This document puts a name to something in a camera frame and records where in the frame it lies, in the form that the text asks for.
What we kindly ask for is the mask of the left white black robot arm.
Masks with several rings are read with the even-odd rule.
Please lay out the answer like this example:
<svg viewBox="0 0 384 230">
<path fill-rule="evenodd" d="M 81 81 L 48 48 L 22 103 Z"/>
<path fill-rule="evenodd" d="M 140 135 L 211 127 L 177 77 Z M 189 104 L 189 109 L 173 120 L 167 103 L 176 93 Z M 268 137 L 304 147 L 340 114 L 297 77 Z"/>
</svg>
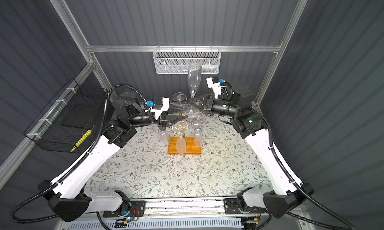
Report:
<svg viewBox="0 0 384 230">
<path fill-rule="evenodd" d="M 138 216 L 130 199 L 119 190 L 110 193 L 92 194 L 84 190 L 90 177 L 112 155 L 124 147 L 137 133 L 137 127 L 157 124 L 164 131 L 187 116 L 181 113 L 186 108 L 173 105 L 168 98 L 155 97 L 142 107 L 133 91 L 124 92 L 112 102 L 116 119 L 101 128 L 102 134 L 94 148 L 88 148 L 69 168 L 50 183 L 43 181 L 39 189 L 57 184 L 44 197 L 51 210 L 65 222 L 72 222 L 83 214 L 114 212 L 121 218 L 131 220 Z"/>
</svg>

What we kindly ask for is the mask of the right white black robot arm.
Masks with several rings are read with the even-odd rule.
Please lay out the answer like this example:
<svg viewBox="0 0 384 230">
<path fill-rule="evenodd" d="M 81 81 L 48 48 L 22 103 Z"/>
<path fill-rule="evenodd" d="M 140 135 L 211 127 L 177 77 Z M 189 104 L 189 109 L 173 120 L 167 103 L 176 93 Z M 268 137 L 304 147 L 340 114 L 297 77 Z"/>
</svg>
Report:
<svg viewBox="0 0 384 230">
<path fill-rule="evenodd" d="M 272 183 L 272 191 L 261 192 L 248 188 L 238 193 L 238 206 L 243 212 L 250 208 L 266 209 L 275 218 L 281 218 L 302 204 L 306 197 L 294 186 L 298 184 L 309 195 L 314 190 L 304 184 L 291 170 L 271 137 L 271 128 L 262 114 L 252 107 L 253 93 L 247 85 L 229 86 L 224 80 L 207 78 L 213 93 L 191 98 L 189 103 L 205 115 L 230 118 L 230 123 L 256 153 Z"/>
</svg>

